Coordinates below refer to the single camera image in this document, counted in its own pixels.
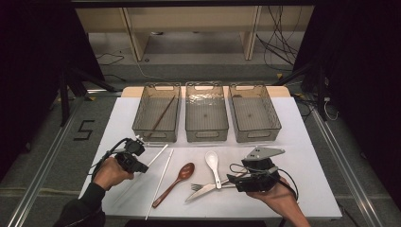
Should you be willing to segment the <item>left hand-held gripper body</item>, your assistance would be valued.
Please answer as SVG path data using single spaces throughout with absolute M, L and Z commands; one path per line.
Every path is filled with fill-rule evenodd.
M 141 139 L 128 139 L 125 146 L 116 152 L 114 158 L 122 167 L 132 167 L 139 161 L 137 157 L 144 151 L 144 142 Z

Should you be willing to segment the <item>person's left hand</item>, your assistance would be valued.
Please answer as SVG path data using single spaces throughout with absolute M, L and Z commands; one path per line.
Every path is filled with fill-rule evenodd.
M 96 173 L 93 182 L 109 190 L 111 187 L 122 183 L 125 180 L 132 180 L 134 175 L 125 171 L 114 157 L 109 157 L 101 165 Z

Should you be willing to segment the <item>smoked clear plastic bin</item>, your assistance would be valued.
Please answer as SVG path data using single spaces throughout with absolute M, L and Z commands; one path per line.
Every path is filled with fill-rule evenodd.
M 282 125 L 263 83 L 232 83 L 228 94 L 237 143 L 276 140 Z
M 192 142 L 226 141 L 229 129 L 223 86 L 220 81 L 185 84 L 185 132 Z
M 152 126 L 160 116 L 170 99 L 175 96 L 160 124 L 150 137 Z M 145 142 L 177 141 L 181 112 L 182 90 L 179 82 L 147 83 L 141 95 L 140 103 L 132 124 L 132 130 Z

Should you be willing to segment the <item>black metal stand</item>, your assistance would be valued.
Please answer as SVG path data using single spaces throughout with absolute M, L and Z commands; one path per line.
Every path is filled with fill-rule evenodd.
M 118 89 L 106 83 L 103 79 L 91 76 L 89 73 L 78 69 L 77 67 L 65 68 L 59 75 L 59 91 L 61 98 L 61 126 L 63 127 L 70 117 L 70 107 L 68 98 L 68 89 L 77 97 L 84 97 L 88 90 L 83 81 L 89 81 L 108 92 L 116 93 Z
M 312 93 L 315 91 L 317 93 L 317 110 L 322 120 L 326 121 L 327 116 L 324 110 L 324 98 L 326 95 L 326 73 L 325 68 L 321 63 L 309 62 L 299 69 L 294 70 L 289 76 L 274 82 L 273 86 L 283 86 L 299 76 L 304 76 L 304 80 L 302 81 L 301 85 L 301 89 L 304 92 Z

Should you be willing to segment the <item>beige wooden desk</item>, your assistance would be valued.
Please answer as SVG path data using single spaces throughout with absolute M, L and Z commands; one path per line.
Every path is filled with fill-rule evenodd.
M 253 57 L 258 31 L 272 31 L 279 24 L 284 31 L 304 31 L 312 6 L 255 7 L 169 7 L 78 9 L 87 33 L 125 33 L 131 53 L 140 61 L 152 31 L 227 32 L 240 35 L 244 57 Z

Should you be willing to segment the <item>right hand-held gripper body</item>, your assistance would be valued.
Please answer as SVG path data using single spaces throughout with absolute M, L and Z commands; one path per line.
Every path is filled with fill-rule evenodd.
M 278 166 L 271 158 L 284 154 L 281 148 L 254 148 L 243 160 L 242 164 L 249 171 L 250 176 L 245 177 L 241 183 L 249 183 L 253 190 L 251 192 L 262 192 L 271 190 L 280 179 Z

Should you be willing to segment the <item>metal table knife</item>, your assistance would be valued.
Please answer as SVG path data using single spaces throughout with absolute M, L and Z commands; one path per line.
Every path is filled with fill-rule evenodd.
M 203 196 L 203 195 L 205 195 L 205 194 L 207 194 L 207 193 L 209 193 L 209 192 L 211 192 L 213 190 L 215 190 L 215 189 L 212 189 L 211 187 L 203 188 L 203 189 L 201 189 L 199 191 L 194 191 L 193 190 L 194 193 L 192 195 L 190 195 L 185 201 L 192 201 L 192 200 L 194 200 L 196 198 L 199 198 L 199 197 L 201 197 L 201 196 Z

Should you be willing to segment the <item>white ceramic spoon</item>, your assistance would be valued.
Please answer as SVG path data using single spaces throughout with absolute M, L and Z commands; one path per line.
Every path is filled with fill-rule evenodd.
M 218 155 L 212 150 L 207 151 L 205 154 L 205 162 L 214 174 L 216 188 L 221 189 L 222 184 L 218 175 Z

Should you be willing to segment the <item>person's right hand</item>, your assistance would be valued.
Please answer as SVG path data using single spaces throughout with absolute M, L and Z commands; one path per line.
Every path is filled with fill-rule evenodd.
M 281 177 L 271 190 L 265 192 L 247 192 L 251 198 L 264 202 L 277 214 L 289 214 L 298 209 L 298 204 L 293 193 L 288 189 L 288 181 Z

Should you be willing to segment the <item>white table cover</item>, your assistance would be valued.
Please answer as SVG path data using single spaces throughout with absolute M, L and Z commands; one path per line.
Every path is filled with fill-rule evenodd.
M 305 124 L 291 97 L 275 97 L 272 100 L 282 129 L 275 141 L 265 144 L 268 148 L 281 148 L 284 154 L 272 161 L 291 178 L 299 190 L 299 205 L 309 218 L 340 218 L 340 209 L 323 173 L 315 149 L 305 129 Z M 150 219 L 266 219 L 276 214 L 261 201 L 239 193 L 234 188 L 215 189 L 192 201 L 185 201 L 192 193 L 192 183 L 211 183 L 214 176 L 204 160 L 204 154 L 213 150 L 218 154 L 218 173 L 224 178 L 236 169 L 241 160 L 256 144 L 239 144 L 233 130 L 228 130 L 227 140 L 222 143 L 189 143 L 185 132 L 185 107 L 181 107 L 178 139 L 169 145 L 150 166 L 147 173 L 127 194 L 113 206 L 114 201 L 132 181 L 125 181 L 106 193 L 103 211 L 109 217 L 144 218 L 152 202 L 157 184 L 164 170 L 169 152 L 174 148 L 168 169 L 163 178 L 157 198 L 176 180 L 180 169 L 187 163 L 195 165 L 193 175 L 177 183 L 163 202 L 152 208 Z M 163 148 L 162 145 L 147 147 L 140 161 L 148 164 Z

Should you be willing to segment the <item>aluminium floor rail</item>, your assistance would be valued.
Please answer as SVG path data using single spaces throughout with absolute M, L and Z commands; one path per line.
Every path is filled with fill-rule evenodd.
M 362 216 L 367 222 L 369 227 L 383 227 L 378 213 L 375 210 L 374 204 L 369 199 L 368 194 L 365 192 L 360 181 L 357 178 L 354 170 L 351 168 L 349 162 L 346 160 L 345 155 L 334 135 L 329 128 L 328 124 L 322 120 L 317 110 L 312 110 L 313 118 L 317 123 L 321 134 L 329 146 L 329 150 L 333 155 L 336 164 L 338 165 L 341 175 L 347 183 L 354 200 L 356 201 L 357 207 L 359 208 Z
M 51 144 L 49 150 L 44 156 L 43 161 L 41 162 L 39 170 L 35 174 L 29 187 L 26 189 L 24 196 L 20 199 L 18 205 L 14 209 L 12 216 L 10 217 L 9 222 L 7 224 L 7 227 L 23 227 L 26 218 L 37 196 L 39 195 L 40 189 L 42 188 L 44 181 L 61 150 L 66 135 L 70 131 L 75 121 L 77 112 L 79 111 L 83 102 L 84 102 L 83 97 L 77 97 L 72 102 L 72 110 L 70 116 L 67 118 L 65 124 L 62 127 L 60 127 L 55 139 L 53 140 L 53 143 Z

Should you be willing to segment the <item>black curtain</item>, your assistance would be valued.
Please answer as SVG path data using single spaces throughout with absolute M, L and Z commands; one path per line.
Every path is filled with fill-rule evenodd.
M 401 0 L 315 0 L 294 67 L 330 40 L 328 90 L 401 210 Z
M 104 79 L 71 0 L 0 0 L 0 181 L 70 67 Z

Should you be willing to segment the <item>brown wooden chopstick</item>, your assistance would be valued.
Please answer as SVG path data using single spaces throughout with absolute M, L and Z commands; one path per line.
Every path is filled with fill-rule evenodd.
M 171 103 L 174 101 L 175 96 L 173 96 L 170 101 L 168 102 L 168 104 L 166 105 L 165 109 L 162 111 L 162 113 L 160 114 L 160 116 L 157 118 L 156 122 L 154 123 L 154 125 L 152 126 L 151 132 L 147 135 L 147 137 L 151 137 L 151 135 L 153 134 L 153 132 L 156 130 L 156 128 L 158 127 L 158 125 L 160 124 L 161 120 L 163 119 L 164 115 L 166 114 L 168 108 L 170 107 Z

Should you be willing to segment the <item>brown wooden spoon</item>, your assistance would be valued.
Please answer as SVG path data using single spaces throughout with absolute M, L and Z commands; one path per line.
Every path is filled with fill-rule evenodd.
M 185 164 L 179 171 L 176 180 L 153 202 L 151 205 L 152 208 L 157 208 L 163 200 L 168 196 L 168 194 L 172 191 L 172 189 L 176 186 L 177 183 L 188 180 L 195 171 L 195 165 L 193 163 Z

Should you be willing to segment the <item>metal fork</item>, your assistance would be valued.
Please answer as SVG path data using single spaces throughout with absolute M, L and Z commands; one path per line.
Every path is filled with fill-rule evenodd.
M 194 191 L 199 191 L 203 188 L 208 188 L 208 187 L 211 187 L 212 189 L 217 188 L 214 183 L 207 183 L 207 184 L 192 183 L 191 184 L 191 189 Z M 235 187 L 235 185 L 233 183 L 230 183 L 228 180 L 224 180 L 221 182 L 221 187 L 229 188 L 229 187 Z

